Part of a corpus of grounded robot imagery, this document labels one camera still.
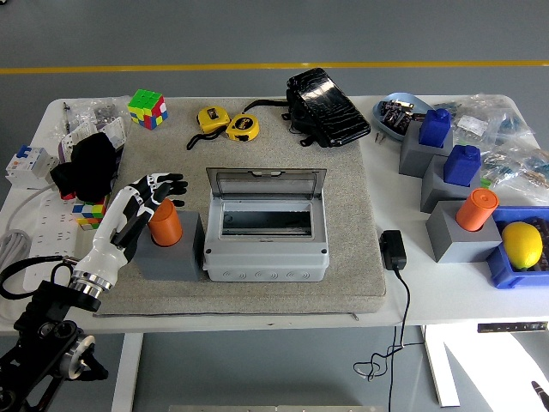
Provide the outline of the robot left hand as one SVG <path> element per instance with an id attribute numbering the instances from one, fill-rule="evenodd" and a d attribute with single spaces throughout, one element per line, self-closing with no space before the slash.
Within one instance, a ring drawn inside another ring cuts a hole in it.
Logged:
<path id="1" fill-rule="evenodd" d="M 181 173 L 152 173 L 121 189 L 94 235 L 91 251 L 75 266 L 71 283 L 101 291 L 114 286 L 154 212 L 167 197 L 185 194 L 187 186 Z"/>

